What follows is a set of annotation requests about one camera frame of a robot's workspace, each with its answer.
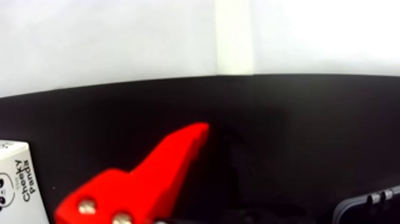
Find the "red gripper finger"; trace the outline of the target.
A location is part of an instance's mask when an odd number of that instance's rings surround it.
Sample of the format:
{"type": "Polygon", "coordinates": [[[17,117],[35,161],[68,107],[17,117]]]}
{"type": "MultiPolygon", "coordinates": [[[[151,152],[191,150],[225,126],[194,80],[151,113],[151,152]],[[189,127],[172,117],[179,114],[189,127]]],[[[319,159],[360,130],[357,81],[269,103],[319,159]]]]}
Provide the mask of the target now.
{"type": "Polygon", "coordinates": [[[187,125],[165,136],[134,169],[97,174],[62,200],[56,223],[113,223],[119,214],[129,223],[169,218],[209,129],[205,122],[187,125]]]}

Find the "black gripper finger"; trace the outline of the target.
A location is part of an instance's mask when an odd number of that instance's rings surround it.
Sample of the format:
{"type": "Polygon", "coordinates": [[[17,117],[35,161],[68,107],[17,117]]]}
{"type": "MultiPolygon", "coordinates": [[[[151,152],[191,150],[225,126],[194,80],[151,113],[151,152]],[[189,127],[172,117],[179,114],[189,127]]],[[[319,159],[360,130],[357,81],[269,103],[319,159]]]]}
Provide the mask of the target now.
{"type": "Polygon", "coordinates": [[[212,127],[190,165],[170,223],[261,223],[262,214],[242,200],[232,149],[237,137],[212,127]]]}

